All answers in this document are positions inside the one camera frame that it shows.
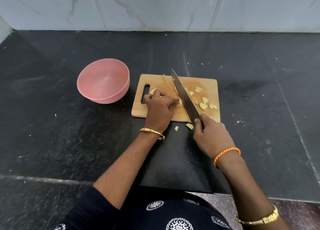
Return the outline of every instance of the knife blade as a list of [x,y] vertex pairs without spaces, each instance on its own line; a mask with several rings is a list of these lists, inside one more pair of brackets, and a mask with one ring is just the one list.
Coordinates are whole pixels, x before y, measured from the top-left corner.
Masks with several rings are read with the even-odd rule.
[[174,82],[174,85],[177,89],[178,95],[182,101],[182,104],[186,110],[186,113],[188,114],[191,123],[194,124],[195,119],[200,119],[201,120],[201,116],[197,110],[197,108],[195,107],[193,101],[191,100],[189,94],[187,93],[187,91],[184,89],[180,79],[178,78],[177,74],[174,72],[174,70],[171,69],[171,76]]

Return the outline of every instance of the cutting board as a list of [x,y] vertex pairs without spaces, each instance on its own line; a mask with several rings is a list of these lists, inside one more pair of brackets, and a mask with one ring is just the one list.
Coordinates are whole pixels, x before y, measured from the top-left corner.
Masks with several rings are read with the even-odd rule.
[[[165,92],[168,96],[179,98],[178,94],[174,89],[174,83],[172,81],[172,77],[170,75],[166,76],[166,81],[163,75],[150,75],[150,74],[142,74],[139,79],[138,88],[136,91],[136,95],[134,98],[133,106],[131,114],[134,117],[146,118],[147,116],[147,105],[141,103],[143,90],[146,85],[150,85],[149,92],[157,88],[163,92]],[[202,102],[202,97],[206,97],[209,103],[213,103],[217,106],[217,109],[206,108],[206,110],[202,110],[199,107],[199,104],[195,104],[197,110],[200,114],[205,113],[210,118],[214,119],[216,122],[220,122],[220,107],[219,107],[219,97],[218,97],[218,84],[217,80],[214,79],[206,79],[206,78],[194,78],[194,77],[183,77],[179,76],[179,79],[184,86],[189,91],[193,91],[194,94],[191,98],[195,98],[198,103]],[[195,92],[196,86],[202,88],[202,91],[199,93]],[[179,106],[174,110],[174,115],[172,121],[180,121],[180,122],[189,122],[189,116],[184,109],[183,106]]]

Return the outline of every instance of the bowl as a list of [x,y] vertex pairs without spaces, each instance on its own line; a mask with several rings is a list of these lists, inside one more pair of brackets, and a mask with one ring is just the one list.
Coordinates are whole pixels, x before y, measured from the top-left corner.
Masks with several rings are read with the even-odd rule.
[[96,103],[114,103],[126,94],[130,73],[117,59],[100,59],[87,65],[78,76],[77,87],[86,98]]

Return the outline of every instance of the cutting board handle hole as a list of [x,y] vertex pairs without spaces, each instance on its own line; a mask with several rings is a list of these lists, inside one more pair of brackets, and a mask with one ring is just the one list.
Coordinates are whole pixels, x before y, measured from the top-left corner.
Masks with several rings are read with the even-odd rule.
[[146,101],[144,100],[144,95],[148,94],[150,90],[150,84],[145,84],[144,88],[143,88],[143,93],[142,93],[142,97],[141,97],[141,103],[142,104],[146,104]]

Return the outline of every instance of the bracelet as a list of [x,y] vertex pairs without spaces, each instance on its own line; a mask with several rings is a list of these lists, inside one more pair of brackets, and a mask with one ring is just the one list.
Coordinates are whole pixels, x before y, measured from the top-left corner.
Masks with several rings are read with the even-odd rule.
[[269,216],[263,217],[261,220],[258,220],[258,221],[244,222],[244,221],[241,221],[238,216],[236,216],[235,219],[237,220],[238,223],[244,224],[244,225],[261,225],[261,224],[267,224],[270,222],[274,222],[275,220],[278,219],[279,213],[278,213],[278,209],[276,208],[276,206],[273,205],[273,207],[274,207],[274,210]]
[[158,140],[164,140],[165,139],[165,136],[162,135],[161,133],[157,132],[157,131],[154,131],[152,129],[148,129],[148,128],[142,128],[140,129],[139,131],[148,131],[148,132],[152,132],[152,133],[156,133],[157,135],[159,135],[160,137],[158,138]]
[[225,154],[226,152],[232,151],[232,150],[237,150],[237,151],[239,152],[239,155],[241,155],[241,151],[240,151],[238,148],[236,148],[236,147],[228,148],[228,149],[220,152],[220,153],[216,156],[216,158],[214,159],[214,162],[213,162],[214,166],[215,166],[216,168],[218,168],[217,165],[216,165],[216,162],[217,162],[217,160],[219,159],[219,157],[221,157],[222,154]]

